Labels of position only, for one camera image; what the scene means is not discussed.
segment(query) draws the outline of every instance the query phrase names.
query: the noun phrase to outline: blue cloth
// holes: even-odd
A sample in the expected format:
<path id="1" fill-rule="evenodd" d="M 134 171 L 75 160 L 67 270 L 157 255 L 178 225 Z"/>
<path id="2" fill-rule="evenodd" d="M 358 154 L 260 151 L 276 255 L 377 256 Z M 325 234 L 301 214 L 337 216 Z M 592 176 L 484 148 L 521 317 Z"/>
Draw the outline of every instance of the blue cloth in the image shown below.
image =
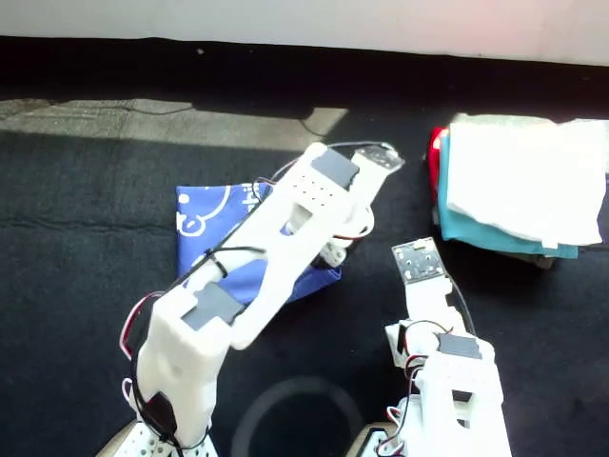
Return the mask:
<path id="1" fill-rule="evenodd" d="M 264 193 L 266 184 L 260 184 Z M 186 273 L 206 249 L 215 247 L 254 208 L 258 200 L 251 184 L 219 187 L 178 187 L 176 224 L 178 275 Z M 237 268 L 220 281 L 239 302 L 251 302 L 260 289 L 266 261 L 256 260 Z M 289 301 L 324 288 L 341 279 L 341 269 L 307 268 L 294 285 Z"/>
<path id="2" fill-rule="evenodd" d="M 544 248 L 541 242 L 528 241 L 510 235 L 498 228 L 481 224 L 475 219 L 453 211 L 446 205 L 448 193 L 448 164 L 450 161 L 450 137 L 442 139 L 440 154 L 440 176 L 438 179 L 438 214 L 442 228 L 442 239 L 464 241 L 478 248 L 517 252 L 523 254 L 543 254 L 576 259 L 578 247 L 559 245 L 557 249 Z"/>

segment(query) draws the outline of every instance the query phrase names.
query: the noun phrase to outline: black carpet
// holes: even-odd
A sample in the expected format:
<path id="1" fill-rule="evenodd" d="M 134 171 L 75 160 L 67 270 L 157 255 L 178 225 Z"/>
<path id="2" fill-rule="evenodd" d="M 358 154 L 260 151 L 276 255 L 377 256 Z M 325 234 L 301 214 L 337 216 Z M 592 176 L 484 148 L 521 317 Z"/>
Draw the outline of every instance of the black carpet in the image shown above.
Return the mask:
<path id="1" fill-rule="evenodd" d="M 435 234 L 422 162 L 432 127 L 458 111 L 609 117 L 604 69 L 223 45 L 207 45 L 202 63 L 194 45 L 156 40 L 1 44 L 1 99 L 147 96 L 299 119 L 344 106 L 330 140 L 380 138 L 407 159 L 344 279 L 229 353 L 212 430 L 224 456 L 252 403 L 282 381 L 324 382 L 261 420 L 252 456 L 343 455 L 349 425 L 382 420 L 404 395 L 383 335 L 405 311 L 389 248 Z M 175 186 L 248 181 L 287 156 L 0 131 L 2 455 L 92 455 L 132 417 L 117 338 L 133 302 L 174 278 Z M 513 454 L 609 455 L 609 251 L 540 271 L 436 239 L 495 346 Z M 330 401 L 337 391 L 361 417 L 350 411 L 347 421 Z"/>

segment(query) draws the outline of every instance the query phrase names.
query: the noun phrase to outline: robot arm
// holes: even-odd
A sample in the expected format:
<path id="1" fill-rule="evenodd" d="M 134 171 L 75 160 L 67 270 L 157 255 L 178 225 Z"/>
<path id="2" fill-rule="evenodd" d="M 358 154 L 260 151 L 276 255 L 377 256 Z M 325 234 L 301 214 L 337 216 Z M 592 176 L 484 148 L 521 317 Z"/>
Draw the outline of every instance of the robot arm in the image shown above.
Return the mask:
<path id="1" fill-rule="evenodd" d="M 129 402 L 138 419 L 165 424 L 180 447 L 200 443 L 228 348 L 251 344 L 318 255 L 332 267 L 344 260 L 353 240 L 372 229 L 369 205 L 402 164 L 384 146 L 357 149 L 349 161 L 311 145 L 263 203 L 154 304 L 147 338 L 132 360 Z M 216 283 L 257 259 L 266 260 L 265 276 L 245 308 Z"/>
<path id="2" fill-rule="evenodd" d="M 393 253 L 409 319 L 385 332 L 409 392 L 397 408 L 387 410 L 398 430 L 382 441 L 377 454 L 510 457 L 495 351 L 475 335 L 471 318 L 463 322 L 462 313 L 469 316 L 465 306 L 462 312 L 449 306 L 456 285 L 433 240 L 396 246 Z"/>

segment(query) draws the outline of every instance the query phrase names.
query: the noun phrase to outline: white wall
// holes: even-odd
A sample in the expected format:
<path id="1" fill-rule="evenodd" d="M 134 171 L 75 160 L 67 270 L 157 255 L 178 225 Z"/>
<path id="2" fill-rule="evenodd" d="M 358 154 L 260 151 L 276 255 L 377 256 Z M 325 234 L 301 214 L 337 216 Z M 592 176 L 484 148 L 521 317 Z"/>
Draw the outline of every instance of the white wall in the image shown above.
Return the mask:
<path id="1" fill-rule="evenodd" d="M 609 65 L 609 1 L 0 0 L 0 35 L 159 36 Z"/>

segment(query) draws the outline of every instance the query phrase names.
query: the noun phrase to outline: circular mark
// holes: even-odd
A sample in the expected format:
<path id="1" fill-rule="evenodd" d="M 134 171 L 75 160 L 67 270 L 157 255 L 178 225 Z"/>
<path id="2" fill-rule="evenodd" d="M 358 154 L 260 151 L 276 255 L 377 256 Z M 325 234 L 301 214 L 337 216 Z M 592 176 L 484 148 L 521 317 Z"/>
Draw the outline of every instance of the circular mark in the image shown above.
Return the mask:
<path id="1" fill-rule="evenodd" d="M 342 388 L 328 383 L 325 379 L 316 377 L 299 377 L 283 381 L 258 397 L 244 414 L 237 426 L 232 440 L 230 457 L 248 457 L 249 445 L 256 427 L 262 418 L 276 404 L 293 395 L 308 393 L 326 395 L 344 414 L 351 439 L 360 432 L 363 425 L 362 414 L 353 399 Z"/>

